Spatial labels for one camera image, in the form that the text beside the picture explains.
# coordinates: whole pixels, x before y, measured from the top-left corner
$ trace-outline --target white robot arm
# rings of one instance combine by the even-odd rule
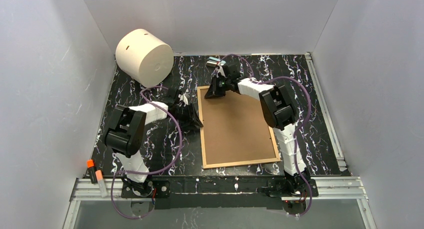
[[[168,117],[166,112],[152,104],[171,113],[181,121],[183,128],[203,127],[193,104],[188,103],[187,97],[180,90],[169,89],[163,100],[164,102],[152,101],[139,106],[118,105],[113,110],[105,127],[103,142],[112,148],[126,171],[149,172],[139,151],[143,143],[145,125]],[[126,176],[136,183],[144,183],[147,178],[147,175],[132,173]]]
[[[293,135],[295,131],[295,109],[291,105],[287,90],[283,86],[259,84],[252,78],[243,78],[237,68],[231,65],[221,65],[217,77],[212,78],[205,98],[223,97],[225,91],[228,90],[260,101],[265,121],[272,127],[280,146],[285,173],[291,176],[298,174],[295,156],[297,157],[297,166],[303,173],[307,168],[301,152],[297,150],[296,155],[294,152],[295,143],[297,143]]]

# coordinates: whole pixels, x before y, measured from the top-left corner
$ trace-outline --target marble tabletop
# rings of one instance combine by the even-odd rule
[[[211,82],[214,69],[206,67],[209,56],[176,56],[169,76],[162,82],[168,88],[175,88],[189,95],[189,102],[197,107],[197,86],[207,86]],[[267,81],[278,76],[287,76],[302,83],[310,94],[312,112],[310,122],[300,130],[297,140],[305,164],[312,175],[340,175],[337,159],[333,151],[329,132],[318,102],[315,87],[304,55],[248,55],[243,56],[252,66],[257,80]],[[246,77],[249,75],[246,63],[237,57],[226,58],[227,63],[237,63]],[[297,105],[300,119],[306,115],[307,102],[302,91],[294,83],[278,81],[276,85],[286,85],[290,97]],[[146,103],[140,96],[142,87],[119,68],[116,70],[107,103],[98,129],[92,153],[96,167],[105,176],[111,176],[116,170],[123,169],[111,149],[101,141],[108,115],[117,105],[138,106]],[[146,93],[152,101],[160,101],[164,89],[152,89]],[[283,175],[283,162],[232,166],[226,168],[203,169],[202,149],[199,131],[183,132],[181,158],[163,175],[166,176],[261,176]],[[140,152],[150,171],[156,171],[175,157],[178,150],[178,132],[171,119],[150,123],[145,128],[145,135]]]

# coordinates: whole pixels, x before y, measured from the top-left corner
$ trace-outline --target brown board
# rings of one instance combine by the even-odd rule
[[[227,91],[205,99],[209,86],[197,88],[203,168],[233,167],[281,161],[272,128],[265,122],[261,103]]]

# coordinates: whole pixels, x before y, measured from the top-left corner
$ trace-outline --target white cylindrical container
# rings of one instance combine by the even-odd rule
[[[116,47],[116,63],[122,71],[146,88],[158,85],[171,72],[171,47],[144,29],[124,36]]]

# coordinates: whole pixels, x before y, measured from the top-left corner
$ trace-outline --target orange marker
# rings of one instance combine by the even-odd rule
[[[96,179],[96,167],[94,166],[93,160],[87,161],[88,175],[90,177],[91,183],[97,183]]]

